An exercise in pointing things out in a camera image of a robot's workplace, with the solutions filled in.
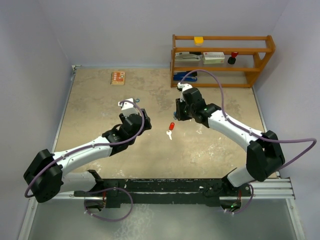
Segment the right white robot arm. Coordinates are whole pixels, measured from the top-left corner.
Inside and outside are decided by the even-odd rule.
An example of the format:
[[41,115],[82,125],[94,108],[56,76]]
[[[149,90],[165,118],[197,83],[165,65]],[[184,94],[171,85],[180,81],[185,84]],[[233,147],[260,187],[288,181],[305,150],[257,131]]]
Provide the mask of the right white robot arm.
[[198,124],[225,135],[246,152],[246,163],[225,176],[222,190],[228,196],[235,195],[240,186],[251,181],[263,182],[285,163],[278,137],[272,131],[261,132],[249,128],[234,118],[224,115],[222,108],[207,104],[198,88],[179,83],[181,91],[175,100],[175,117],[179,121],[194,119]]

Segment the red tag key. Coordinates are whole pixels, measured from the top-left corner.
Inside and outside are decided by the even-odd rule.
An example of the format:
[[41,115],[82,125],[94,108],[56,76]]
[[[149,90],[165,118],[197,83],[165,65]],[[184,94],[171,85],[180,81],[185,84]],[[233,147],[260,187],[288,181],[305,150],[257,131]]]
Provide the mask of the red tag key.
[[175,127],[175,123],[171,122],[169,124],[168,130],[166,131],[166,134],[170,140],[172,140],[172,130],[174,129],[174,127]]

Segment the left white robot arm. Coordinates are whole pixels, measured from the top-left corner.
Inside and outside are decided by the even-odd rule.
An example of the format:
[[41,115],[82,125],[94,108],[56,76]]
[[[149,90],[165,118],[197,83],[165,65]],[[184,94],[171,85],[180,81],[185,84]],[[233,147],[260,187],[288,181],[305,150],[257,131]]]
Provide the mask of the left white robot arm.
[[28,185],[24,196],[35,197],[38,203],[44,203],[69,191],[81,191],[91,196],[101,194],[107,185],[98,173],[87,170],[75,174],[73,170],[126,150],[135,143],[137,136],[152,128],[151,119],[143,108],[128,116],[121,113],[119,118],[120,124],[91,142],[60,152],[39,151],[23,175]]

